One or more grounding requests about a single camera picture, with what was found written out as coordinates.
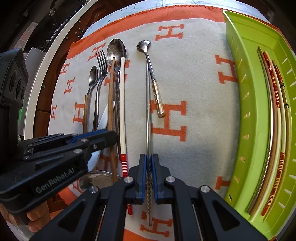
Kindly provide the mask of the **left hand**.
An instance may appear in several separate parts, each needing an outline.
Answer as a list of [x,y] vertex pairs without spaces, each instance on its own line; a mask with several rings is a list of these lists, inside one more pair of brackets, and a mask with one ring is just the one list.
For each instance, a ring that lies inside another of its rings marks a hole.
[[[19,225],[21,222],[21,219],[18,216],[10,214],[2,204],[1,204],[1,214],[7,222],[13,225]],[[38,207],[29,211],[27,213],[27,217],[29,219],[29,222],[28,222],[29,230],[33,233],[37,233],[51,220],[47,202],[45,201]]]

